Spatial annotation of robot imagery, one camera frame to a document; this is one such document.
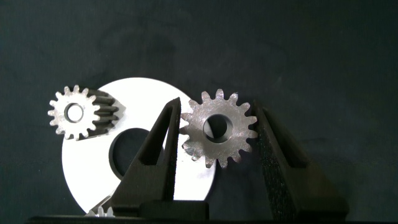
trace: white disc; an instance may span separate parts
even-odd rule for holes
[[[110,195],[120,180],[109,163],[109,150],[123,131],[141,128],[150,131],[163,107],[180,97],[181,112],[192,113],[190,98],[172,85],[150,78],[126,78],[102,86],[99,90],[117,100],[120,118],[109,133],[81,141],[63,140],[62,166],[70,192],[86,212]],[[180,127],[188,123],[181,119]],[[174,200],[204,200],[210,190],[215,167],[207,169],[205,158],[194,162],[182,144],[187,135],[179,135]]]

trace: dark green backdrop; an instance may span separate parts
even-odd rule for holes
[[[49,101],[126,77],[261,100],[347,198],[348,220],[398,221],[397,13],[397,1],[0,1],[0,222],[83,214]],[[271,218],[256,162],[217,172],[211,218]]]

